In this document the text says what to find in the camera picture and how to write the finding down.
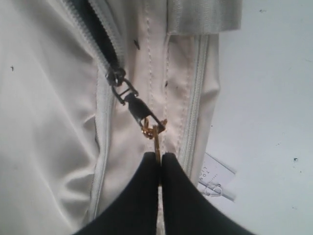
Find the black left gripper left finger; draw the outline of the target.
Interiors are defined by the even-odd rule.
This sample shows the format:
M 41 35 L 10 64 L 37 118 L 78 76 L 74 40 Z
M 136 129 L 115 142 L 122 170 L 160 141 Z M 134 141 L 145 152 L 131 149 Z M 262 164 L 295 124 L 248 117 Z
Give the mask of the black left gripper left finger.
M 159 164 L 154 152 L 143 155 L 120 195 L 77 235 L 155 235 L 157 233 Z

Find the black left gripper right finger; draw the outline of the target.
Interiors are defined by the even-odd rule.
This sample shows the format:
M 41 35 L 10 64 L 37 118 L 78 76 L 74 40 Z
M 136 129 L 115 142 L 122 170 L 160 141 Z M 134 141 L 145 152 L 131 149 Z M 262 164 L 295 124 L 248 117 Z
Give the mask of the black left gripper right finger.
M 250 235 L 209 203 L 189 180 L 175 154 L 161 161 L 165 233 L 167 235 Z

